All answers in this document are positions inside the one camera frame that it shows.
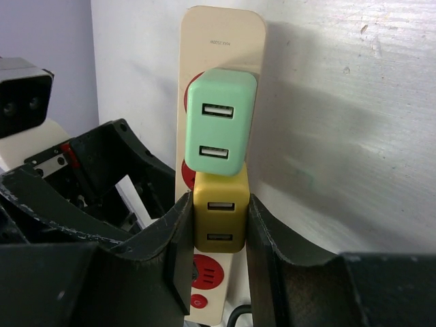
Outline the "green USB charger plug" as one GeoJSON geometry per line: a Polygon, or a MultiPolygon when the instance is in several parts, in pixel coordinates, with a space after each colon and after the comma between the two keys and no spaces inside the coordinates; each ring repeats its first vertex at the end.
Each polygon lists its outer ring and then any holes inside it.
{"type": "Polygon", "coordinates": [[[185,163],[195,172],[234,176],[243,166],[257,92],[249,72],[215,68],[187,89],[185,163]]]}

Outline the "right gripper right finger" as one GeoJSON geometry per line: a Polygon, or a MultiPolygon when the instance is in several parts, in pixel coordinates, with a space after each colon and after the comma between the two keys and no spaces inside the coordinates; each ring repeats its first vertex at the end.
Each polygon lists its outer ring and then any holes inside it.
{"type": "Polygon", "coordinates": [[[248,206],[255,326],[434,326],[435,255],[327,251],[248,206]]]}

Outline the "yellow USB charger plug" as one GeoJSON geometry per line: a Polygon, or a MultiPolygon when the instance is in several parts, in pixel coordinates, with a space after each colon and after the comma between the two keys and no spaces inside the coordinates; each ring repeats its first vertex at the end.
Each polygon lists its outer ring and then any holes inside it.
{"type": "Polygon", "coordinates": [[[247,167],[234,176],[198,172],[193,188],[194,244],[204,253],[237,253],[245,246],[250,200],[247,167]]]}

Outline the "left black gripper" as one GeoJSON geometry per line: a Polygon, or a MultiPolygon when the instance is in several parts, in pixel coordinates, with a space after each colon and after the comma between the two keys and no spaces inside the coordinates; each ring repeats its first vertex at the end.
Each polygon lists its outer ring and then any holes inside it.
{"type": "Polygon", "coordinates": [[[124,119],[76,137],[48,122],[2,138],[1,242],[125,242],[141,221],[117,188],[124,178],[151,219],[174,205],[174,170],[124,119]]]}

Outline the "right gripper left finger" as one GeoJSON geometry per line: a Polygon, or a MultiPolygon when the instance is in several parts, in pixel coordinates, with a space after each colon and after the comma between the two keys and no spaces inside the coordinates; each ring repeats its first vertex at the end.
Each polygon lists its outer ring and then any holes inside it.
{"type": "Polygon", "coordinates": [[[2,326],[182,326],[193,274],[193,200],[107,249],[29,243],[1,214],[2,326]]]}

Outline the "beige power strip red sockets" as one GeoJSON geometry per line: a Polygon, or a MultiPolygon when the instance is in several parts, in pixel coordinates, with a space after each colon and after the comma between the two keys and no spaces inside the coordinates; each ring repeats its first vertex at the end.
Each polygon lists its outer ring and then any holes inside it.
{"type": "Polygon", "coordinates": [[[265,43],[266,23],[248,10],[197,5],[181,23],[175,196],[193,197],[190,322],[222,323],[233,255],[245,246],[245,160],[265,43]]]}

